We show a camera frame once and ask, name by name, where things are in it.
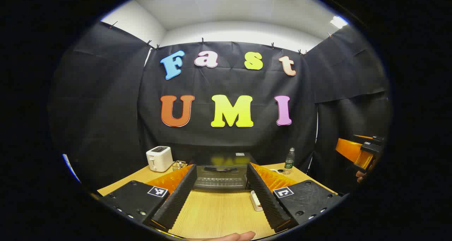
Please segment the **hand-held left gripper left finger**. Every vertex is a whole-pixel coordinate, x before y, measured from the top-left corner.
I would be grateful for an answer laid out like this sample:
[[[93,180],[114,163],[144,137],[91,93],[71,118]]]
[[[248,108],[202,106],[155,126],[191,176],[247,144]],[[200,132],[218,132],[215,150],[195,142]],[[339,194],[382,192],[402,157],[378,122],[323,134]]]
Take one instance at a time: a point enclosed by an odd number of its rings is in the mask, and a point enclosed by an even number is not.
[[[131,180],[101,197],[101,202],[138,224],[168,231],[197,180],[196,167],[190,164],[148,183]]]

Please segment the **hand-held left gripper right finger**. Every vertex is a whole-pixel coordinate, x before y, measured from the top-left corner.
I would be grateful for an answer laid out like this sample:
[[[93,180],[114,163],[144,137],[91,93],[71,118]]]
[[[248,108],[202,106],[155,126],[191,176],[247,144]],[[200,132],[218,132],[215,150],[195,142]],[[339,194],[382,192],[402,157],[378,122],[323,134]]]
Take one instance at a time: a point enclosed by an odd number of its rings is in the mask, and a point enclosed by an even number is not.
[[[297,182],[254,163],[248,163],[246,176],[276,233],[307,225],[346,198],[314,180]]]

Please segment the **black electric oven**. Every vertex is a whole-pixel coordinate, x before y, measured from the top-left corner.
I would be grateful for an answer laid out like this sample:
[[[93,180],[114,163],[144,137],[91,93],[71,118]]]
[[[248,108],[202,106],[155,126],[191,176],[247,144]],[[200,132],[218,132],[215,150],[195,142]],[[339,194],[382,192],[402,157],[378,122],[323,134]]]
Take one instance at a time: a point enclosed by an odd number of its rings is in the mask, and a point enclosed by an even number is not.
[[[256,163],[248,152],[216,152],[194,156],[197,178],[194,189],[202,191],[246,191],[247,169]]]

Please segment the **white toaster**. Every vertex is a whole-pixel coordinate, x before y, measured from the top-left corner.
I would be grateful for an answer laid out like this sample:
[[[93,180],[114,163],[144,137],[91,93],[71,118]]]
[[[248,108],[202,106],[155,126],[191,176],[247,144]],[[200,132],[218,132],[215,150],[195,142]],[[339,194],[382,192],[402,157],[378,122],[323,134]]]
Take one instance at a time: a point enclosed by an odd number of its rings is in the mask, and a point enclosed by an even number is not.
[[[146,152],[148,166],[151,171],[163,173],[174,163],[169,146],[157,146]]]

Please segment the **clear plastic water bottle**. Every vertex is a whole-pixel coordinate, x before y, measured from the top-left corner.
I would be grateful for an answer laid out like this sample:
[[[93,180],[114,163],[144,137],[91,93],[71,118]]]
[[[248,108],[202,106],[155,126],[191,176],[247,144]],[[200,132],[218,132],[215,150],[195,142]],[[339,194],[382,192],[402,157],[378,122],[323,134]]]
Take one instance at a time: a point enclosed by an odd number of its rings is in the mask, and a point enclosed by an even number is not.
[[[289,149],[289,152],[285,159],[285,165],[284,165],[284,171],[283,171],[284,175],[289,175],[292,173],[294,162],[295,162],[295,148],[291,147]]]

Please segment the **black backdrop cloth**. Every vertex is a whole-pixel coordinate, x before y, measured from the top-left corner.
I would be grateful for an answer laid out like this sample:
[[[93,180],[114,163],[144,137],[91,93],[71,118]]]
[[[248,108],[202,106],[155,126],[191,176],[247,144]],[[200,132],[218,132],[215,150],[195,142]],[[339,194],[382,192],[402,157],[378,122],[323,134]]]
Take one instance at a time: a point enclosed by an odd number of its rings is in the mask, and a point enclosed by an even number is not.
[[[386,137],[387,82],[370,46],[349,26],[306,55],[234,41],[151,50],[100,22],[63,55],[48,103],[57,149],[98,190],[171,147],[174,159],[247,152],[294,166],[333,191],[355,189],[339,138]]]

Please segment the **ceiling light panel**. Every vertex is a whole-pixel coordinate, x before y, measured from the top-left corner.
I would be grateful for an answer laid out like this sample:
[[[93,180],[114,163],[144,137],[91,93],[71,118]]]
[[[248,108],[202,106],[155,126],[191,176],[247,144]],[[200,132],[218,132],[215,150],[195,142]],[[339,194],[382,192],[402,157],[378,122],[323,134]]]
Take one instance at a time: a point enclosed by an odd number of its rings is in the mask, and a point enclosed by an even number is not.
[[[334,16],[330,21],[330,24],[337,27],[338,29],[342,29],[342,27],[348,25],[348,22],[340,16]]]

